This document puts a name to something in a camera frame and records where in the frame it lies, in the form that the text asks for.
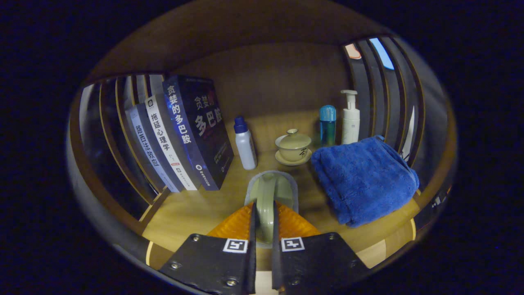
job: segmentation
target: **white bottle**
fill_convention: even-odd
[[[342,144],[349,144],[358,141],[358,131],[360,129],[360,111],[356,109],[355,90],[342,90],[340,93],[346,94],[347,109],[343,110],[342,119]]]
[[[235,129],[235,142],[242,166],[245,170],[255,169],[257,166],[257,156],[255,155],[255,147],[253,146],[251,132],[247,128],[244,117],[236,117],[233,128]]]

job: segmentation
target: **book spine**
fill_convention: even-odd
[[[172,144],[173,140],[178,140],[178,139],[172,138],[171,136],[168,135],[165,124],[169,124],[169,122],[163,122],[161,119],[162,116],[160,114],[160,110],[158,109],[158,104],[162,103],[161,97],[162,95],[156,95],[156,96],[152,96],[146,99],[146,109],[147,109],[147,114],[149,116],[149,121],[151,123],[151,127],[153,128],[153,131],[155,132],[155,136],[157,138],[158,144],[162,148],[162,151],[164,155],[166,156],[169,164],[171,165],[171,168],[173,169],[175,174],[178,176],[178,179],[180,180],[182,185],[189,191],[196,191],[197,187],[191,181],[184,166],[181,164],[179,156],[177,155],[174,149],[174,146]]]
[[[156,140],[154,136],[152,136],[152,134],[147,134],[148,132],[146,132],[146,129],[148,126],[144,125],[144,123],[149,124],[149,122],[140,118],[138,106],[134,106],[131,110],[128,111],[128,117],[130,117],[131,122],[133,123],[133,129],[135,130],[137,139],[140,142],[140,146],[142,146],[147,159],[157,172],[158,176],[160,176],[160,179],[162,179],[170,191],[174,193],[180,192],[179,188],[182,186],[181,183],[178,182],[177,186],[174,182],[177,182],[178,179],[172,181],[161,165],[160,157],[163,157],[163,155],[158,154],[159,149],[154,147],[157,145],[156,141],[153,141]]]
[[[218,191],[219,187],[215,183],[208,166],[205,164],[202,153],[193,135],[185,107],[183,104],[183,97],[178,84],[178,77],[173,77],[163,82],[164,99],[168,110],[171,110],[169,117],[171,117],[171,124],[176,130],[177,135],[184,144],[184,149],[191,162],[191,167],[200,177],[201,183],[207,191]]]

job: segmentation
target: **black background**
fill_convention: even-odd
[[[430,235],[352,292],[522,294],[522,2],[384,2],[348,6],[393,29],[435,70],[454,104],[460,162]],[[96,62],[181,3],[1,4],[6,293],[177,293],[118,255],[79,211],[64,137],[73,95]]]

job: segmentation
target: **tea cup lid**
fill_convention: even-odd
[[[289,129],[288,135],[284,136],[278,143],[279,148],[283,149],[301,149],[311,143],[311,138],[305,134],[298,133],[298,129]]]

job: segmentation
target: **blue bottle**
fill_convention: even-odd
[[[336,108],[329,104],[320,108],[320,144],[335,145]]]

